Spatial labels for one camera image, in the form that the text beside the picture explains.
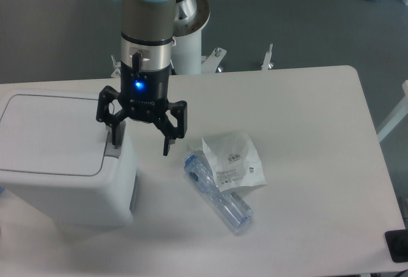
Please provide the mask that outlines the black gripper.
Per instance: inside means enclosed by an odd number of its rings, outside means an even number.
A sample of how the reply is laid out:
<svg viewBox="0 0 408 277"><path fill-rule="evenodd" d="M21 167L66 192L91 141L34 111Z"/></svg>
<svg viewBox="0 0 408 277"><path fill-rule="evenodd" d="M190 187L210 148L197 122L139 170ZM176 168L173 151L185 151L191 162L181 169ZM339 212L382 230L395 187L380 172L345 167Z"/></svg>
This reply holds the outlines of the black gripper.
<svg viewBox="0 0 408 277"><path fill-rule="evenodd" d="M105 86L98 97L96 120L103 122L112 133L112 145L121 144L120 124L126 118L153 123L164 136L163 155L167 156L176 139L183 139L187 132L187 102L168 101L170 66L159 71L134 71L121 63L120 92ZM115 100L122 109L110 113L109 105Z"/></svg>

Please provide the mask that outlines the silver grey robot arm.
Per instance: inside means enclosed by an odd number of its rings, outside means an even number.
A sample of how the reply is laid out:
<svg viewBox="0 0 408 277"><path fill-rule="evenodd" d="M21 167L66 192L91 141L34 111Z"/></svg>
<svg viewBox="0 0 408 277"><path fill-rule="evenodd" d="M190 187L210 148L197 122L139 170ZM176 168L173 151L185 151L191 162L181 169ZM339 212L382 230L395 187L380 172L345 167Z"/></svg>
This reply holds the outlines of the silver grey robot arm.
<svg viewBox="0 0 408 277"><path fill-rule="evenodd" d="M187 131L187 103L168 100L171 49L177 7L184 0L121 0L120 90L106 86L98 97L96 120L119 144L126 118L153 123L164 135L163 154Z"/></svg>

